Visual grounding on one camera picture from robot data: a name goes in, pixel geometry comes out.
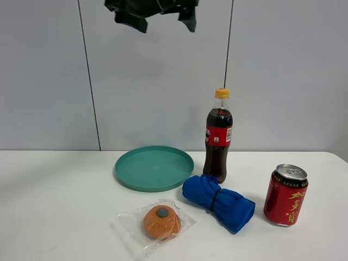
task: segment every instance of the cola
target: cola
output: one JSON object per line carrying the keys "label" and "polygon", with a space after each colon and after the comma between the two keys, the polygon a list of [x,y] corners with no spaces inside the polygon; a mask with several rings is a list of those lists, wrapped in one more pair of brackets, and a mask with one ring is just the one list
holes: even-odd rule
{"label": "cola", "polygon": [[215,104],[207,117],[206,162],[203,174],[213,175],[222,183],[226,179],[226,160],[232,137],[232,114],[228,109],[228,89],[217,89]]}

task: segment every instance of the red can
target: red can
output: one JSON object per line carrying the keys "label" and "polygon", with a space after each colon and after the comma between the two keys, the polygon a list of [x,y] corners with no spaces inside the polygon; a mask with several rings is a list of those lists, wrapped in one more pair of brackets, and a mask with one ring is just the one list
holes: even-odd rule
{"label": "red can", "polygon": [[263,212],[281,226],[292,226],[299,217],[308,187],[307,173],[300,167],[281,164],[272,173]]}

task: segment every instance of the green plate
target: green plate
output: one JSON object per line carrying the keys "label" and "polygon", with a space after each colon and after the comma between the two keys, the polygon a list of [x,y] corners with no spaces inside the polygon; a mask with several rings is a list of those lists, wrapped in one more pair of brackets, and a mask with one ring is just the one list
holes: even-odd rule
{"label": "green plate", "polygon": [[193,170],[194,161],[187,153],[150,146],[122,155],[115,164],[115,178],[134,190],[160,192],[180,186]]}

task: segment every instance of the black elastic band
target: black elastic band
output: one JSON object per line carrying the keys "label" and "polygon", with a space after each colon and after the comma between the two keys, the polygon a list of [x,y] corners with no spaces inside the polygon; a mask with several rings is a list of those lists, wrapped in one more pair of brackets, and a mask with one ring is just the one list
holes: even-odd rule
{"label": "black elastic band", "polygon": [[212,204],[210,205],[210,208],[209,208],[209,210],[210,210],[211,212],[213,212],[213,205],[214,205],[214,202],[215,202],[216,197],[218,196],[218,193],[220,192],[220,190],[221,190],[221,188],[218,189],[218,190],[215,192],[215,195],[214,195],[214,197],[213,197]]}

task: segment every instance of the plastic bag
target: plastic bag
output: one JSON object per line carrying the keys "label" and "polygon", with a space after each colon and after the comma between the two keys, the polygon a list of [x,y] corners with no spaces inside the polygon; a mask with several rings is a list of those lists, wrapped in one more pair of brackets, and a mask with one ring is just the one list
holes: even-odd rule
{"label": "plastic bag", "polygon": [[159,200],[155,204],[119,213],[110,226],[128,254],[134,260],[141,260],[195,223],[174,201]]}

